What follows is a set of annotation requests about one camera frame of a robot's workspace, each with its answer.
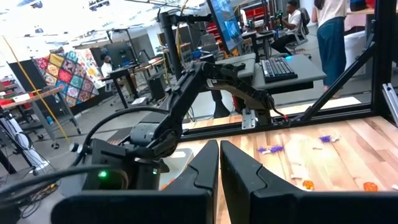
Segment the white shirt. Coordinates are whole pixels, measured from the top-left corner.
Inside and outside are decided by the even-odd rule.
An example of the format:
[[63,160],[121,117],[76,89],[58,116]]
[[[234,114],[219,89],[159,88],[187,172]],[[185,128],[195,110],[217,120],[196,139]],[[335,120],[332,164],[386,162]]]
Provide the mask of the white shirt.
[[317,9],[318,26],[322,26],[326,21],[336,17],[347,16],[346,0],[325,0],[322,10]]
[[301,26],[301,12],[299,10],[294,11],[292,14],[289,14],[289,18],[287,21],[289,24],[296,25],[296,28],[292,30],[288,30],[286,35],[294,34]]
[[104,78],[108,77],[112,72],[112,65],[110,63],[104,63],[101,67],[101,72]]

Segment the blue jeans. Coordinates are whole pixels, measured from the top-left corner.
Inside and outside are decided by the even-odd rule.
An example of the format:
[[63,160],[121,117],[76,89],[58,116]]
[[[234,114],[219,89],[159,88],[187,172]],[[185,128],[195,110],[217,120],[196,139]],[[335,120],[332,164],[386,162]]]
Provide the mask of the blue jeans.
[[346,68],[344,45],[344,18],[326,21],[317,32],[322,71],[326,73],[325,86],[331,86]]

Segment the orange ball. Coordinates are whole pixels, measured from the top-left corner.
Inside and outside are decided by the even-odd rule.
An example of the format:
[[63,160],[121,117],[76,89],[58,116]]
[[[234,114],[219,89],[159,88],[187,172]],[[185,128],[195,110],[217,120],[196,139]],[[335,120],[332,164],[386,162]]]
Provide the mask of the orange ball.
[[307,190],[313,190],[314,184],[311,180],[304,180],[303,187]]
[[368,192],[377,192],[379,191],[379,187],[375,183],[366,182],[363,184],[363,189]]

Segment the person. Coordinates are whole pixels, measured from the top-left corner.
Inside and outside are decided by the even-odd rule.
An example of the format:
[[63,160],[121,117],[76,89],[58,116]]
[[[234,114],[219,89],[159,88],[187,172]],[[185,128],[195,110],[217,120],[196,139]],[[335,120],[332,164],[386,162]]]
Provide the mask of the person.
[[[106,54],[101,54],[100,58],[104,62],[104,64],[101,66],[102,76],[104,76],[104,78],[106,78],[106,77],[110,76],[110,73],[114,70],[114,67],[112,65],[112,58]],[[136,76],[134,74],[130,74],[130,77],[132,80],[132,84],[134,85],[134,88],[137,89]],[[126,84],[126,79],[122,78],[122,79],[118,80],[118,84],[122,88]],[[132,96],[133,92],[130,89],[129,85],[126,85],[126,89],[129,92],[130,96]]]
[[292,55],[292,53],[286,49],[286,45],[296,40],[294,33],[301,26],[301,12],[297,10],[297,1],[289,1],[287,3],[286,11],[289,16],[287,20],[282,19],[282,24],[288,29],[288,31],[285,36],[279,37],[274,41],[274,43],[271,44],[271,47],[279,53]]
[[312,22],[318,23],[318,45],[324,91],[337,80],[346,67],[344,44],[344,19],[347,14],[346,0],[314,0]]
[[101,54],[101,60],[104,62],[104,64],[101,66],[102,76],[106,78],[113,71],[112,59],[109,55]]

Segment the robotic arm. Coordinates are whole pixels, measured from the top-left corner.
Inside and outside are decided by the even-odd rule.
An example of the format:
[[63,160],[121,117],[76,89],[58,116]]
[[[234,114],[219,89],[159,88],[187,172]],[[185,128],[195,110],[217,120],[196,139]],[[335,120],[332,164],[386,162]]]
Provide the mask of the robotic arm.
[[169,95],[160,108],[170,113],[150,114],[132,129],[130,143],[137,146],[137,157],[160,159],[174,152],[183,134],[182,121],[203,86],[209,90],[226,90],[242,98],[247,108],[256,112],[260,123],[271,120],[271,96],[238,79],[238,71],[233,65],[192,63],[175,87],[167,90]]

